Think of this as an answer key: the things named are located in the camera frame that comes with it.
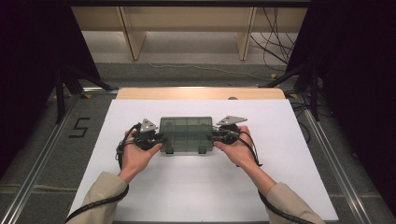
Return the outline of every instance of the finger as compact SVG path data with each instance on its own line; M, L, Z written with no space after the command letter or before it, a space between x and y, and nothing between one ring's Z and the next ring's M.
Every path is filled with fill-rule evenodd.
M151 156L154 156L163 147L162 143L156 144L154 147L148 150Z
M136 133L136 130L133 130L133 131L131 131L131 132L129 133L128 136L129 136L129 137L132 137L132 136L134 136L135 133Z
M219 141L215 141L213 142L213 146L215 146L216 148L220 149L221 151L224 150L224 148L227 146L226 144L219 142Z
M248 130L248 126L238 126L239 132L244 132L250 134L250 131Z

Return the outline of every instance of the white table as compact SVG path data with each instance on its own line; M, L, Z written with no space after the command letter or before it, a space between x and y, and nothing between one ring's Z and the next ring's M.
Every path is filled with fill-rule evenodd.
M327 221L338 217L288 100L114 100L108 109L71 211L103 171L117 174L116 146L144 118L231 115L247 118L262 169L288 184ZM267 221L257 189L218 149L205 155L158 153L130 184L115 220L151 222Z

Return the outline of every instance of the black strap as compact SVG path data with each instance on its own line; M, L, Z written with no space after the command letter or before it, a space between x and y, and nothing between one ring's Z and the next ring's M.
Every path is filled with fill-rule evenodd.
M108 203L118 202L118 201L122 200L128 194L128 191L129 191L129 185L126 186L126 189L125 189L125 191L123 193L121 193L121 194L119 194L117 196L114 196L114 197L111 197L111 198L107 198L107 199L103 199L103 200L100 200L100 201L97 201L97 202L94 202L94 203L88 203L88 204L80 207L78 210L74 211L72 214L70 214L70 216L67 217L66 222L68 222L70 219L72 219L73 217L78 216L79 214L81 214L83 212L86 212L86 211L88 211L90 209L93 209L94 207L97 207L97 206L100 206L100 205L104 205L104 204L108 204Z
M295 217L295 216L292 216L292 215L289 215L289 214L286 214L286 213L280 211L279 209L277 209L277 208L275 208L273 205L271 205L271 204L267 201L267 199L265 198L265 196L262 195L262 193L261 193L260 191L259 191L259 195L260 195L260 198L262 199L262 202L265 204L265 206L267 206L267 208L268 208L269 210L271 210L273 213L277 214L278 216L283 217L283 218L285 218L285 219L287 219L287 220L289 220L289 221L295 222L295 223L300 223L300 224L314 224L313 222L310 222L310 221L308 221L308 220L305 220L305 219L302 219L302 218L299 218L299 217Z

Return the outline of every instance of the beige sleeve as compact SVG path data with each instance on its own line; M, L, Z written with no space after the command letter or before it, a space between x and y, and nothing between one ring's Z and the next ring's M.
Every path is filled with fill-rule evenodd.
M102 199L111 198L123 193L126 189L126 182L119 176L102 172L95 183L91 186L88 193L85 195L83 205L97 202ZM86 212L79 214L70 219L67 224L80 223L95 223L95 224L110 224L113 223L116 215L117 203L108 203L100 205Z
M266 199L271 205L286 214L299 217L313 223L324 224L324 221L320 216L316 214L309 205L297 195L297 193L283 183L278 183L271 188ZM270 218L270 223L292 223L291 221L276 215L268 208L266 208L266 210Z

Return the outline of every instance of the metal frame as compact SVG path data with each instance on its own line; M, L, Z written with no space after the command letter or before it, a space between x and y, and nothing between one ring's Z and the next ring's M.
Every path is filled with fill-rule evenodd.
M55 127L53 128L49 136L49 139L41 150L40 155L35 160L35 164L33 165L32 170L26 177L17 195L5 212L1 224L13 224L17 222L17 219L19 218L23 207L26 205L30 194L32 193L32 190L35 187L35 183L43 172L47 161L49 160L50 155L58 142L59 136L64 129L64 125L66 124L68 117L73 110L74 105L77 103L78 99L79 95L72 95L72 97L70 98L70 105L66 113L64 114L64 117L62 118L62 120L60 120L59 123L55 124Z
M304 113L312 127L312 130L314 131L316 138L318 139L326 159L332 168L332 172L337 179L338 185L346 197L346 201L348 202L356 221L360 224L373 223L364 207L363 202L361 201L361 198L359 197L355 188L352 186L352 183L350 182L343 165L338 160L337 155L332 149L332 145L330 144L325 132L321 128L320 123L316 121L309 110L305 110Z

